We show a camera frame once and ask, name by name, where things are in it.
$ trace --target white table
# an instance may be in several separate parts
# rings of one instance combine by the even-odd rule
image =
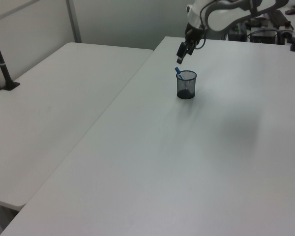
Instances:
[[[0,205],[29,201],[151,52],[69,43],[0,91]]]
[[[2,236],[295,236],[295,53],[208,40],[181,100],[181,41],[162,41]]]

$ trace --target white tabletop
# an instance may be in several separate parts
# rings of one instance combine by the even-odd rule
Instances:
[[[0,91],[0,205],[29,201],[151,53],[69,43]]]
[[[295,53],[208,40],[181,100],[181,41],[162,41],[2,236],[295,236]]]

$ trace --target mesh pen holder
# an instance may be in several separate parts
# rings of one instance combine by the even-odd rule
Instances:
[[[190,70],[183,70],[176,74],[177,78],[177,97],[181,99],[190,99],[196,95],[196,78],[197,74]]]

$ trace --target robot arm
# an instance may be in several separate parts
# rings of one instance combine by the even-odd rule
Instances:
[[[199,49],[196,46],[207,34],[223,35],[237,23],[286,5],[295,5],[295,0],[196,0],[187,6],[186,41],[180,45],[177,62],[181,64],[187,53]]]

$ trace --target blue pen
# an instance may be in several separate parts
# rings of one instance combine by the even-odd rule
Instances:
[[[175,68],[175,71],[177,72],[179,78],[181,78],[182,80],[185,80],[185,78],[182,76],[181,71],[178,69],[178,67]]]
[[[177,72],[178,77],[183,81],[183,85],[185,85],[185,89],[188,90],[187,84],[185,82],[185,78],[182,76],[181,71],[178,69],[178,67],[175,68],[175,71]]]

